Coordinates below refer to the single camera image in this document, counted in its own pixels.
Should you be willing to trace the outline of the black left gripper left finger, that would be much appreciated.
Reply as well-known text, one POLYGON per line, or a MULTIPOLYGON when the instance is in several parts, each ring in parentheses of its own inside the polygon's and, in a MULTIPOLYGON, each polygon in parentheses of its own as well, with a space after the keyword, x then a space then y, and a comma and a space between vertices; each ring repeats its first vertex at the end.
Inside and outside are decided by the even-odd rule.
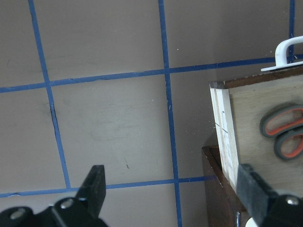
POLYGON ((78 199, 93 218, 98 218, 106 196, 105 168, 94 165, 76 193, 78 199))

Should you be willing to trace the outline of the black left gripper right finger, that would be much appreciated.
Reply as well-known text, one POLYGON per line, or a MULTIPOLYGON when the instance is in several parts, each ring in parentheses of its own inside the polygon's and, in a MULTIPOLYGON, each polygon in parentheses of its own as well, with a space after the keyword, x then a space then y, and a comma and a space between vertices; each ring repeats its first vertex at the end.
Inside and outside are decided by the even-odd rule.
POLYGON ((236 193, 257 224, 264 223, 271 205, 278 197, 250 164, 238 166, 236 193))

